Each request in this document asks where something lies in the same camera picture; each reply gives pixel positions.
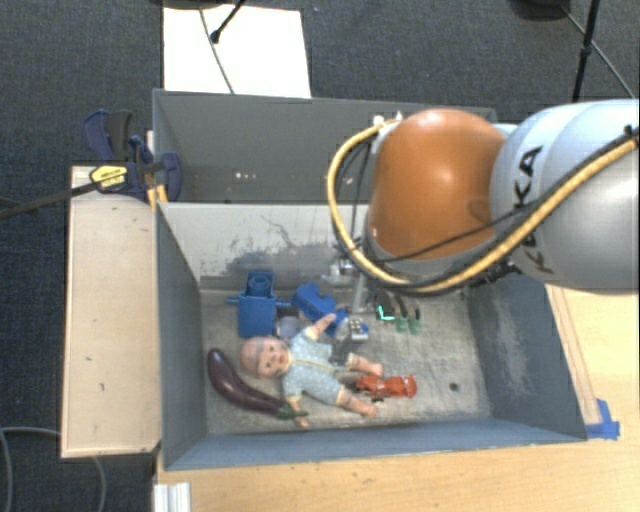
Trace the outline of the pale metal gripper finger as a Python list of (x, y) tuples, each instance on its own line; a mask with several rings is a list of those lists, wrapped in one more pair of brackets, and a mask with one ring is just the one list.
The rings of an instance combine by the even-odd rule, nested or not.
[(356, 352), (368, 339), (368, 327), (360, 319), (343, 319), (335, 331), (333, 363), (345, 364), (349, 355)]

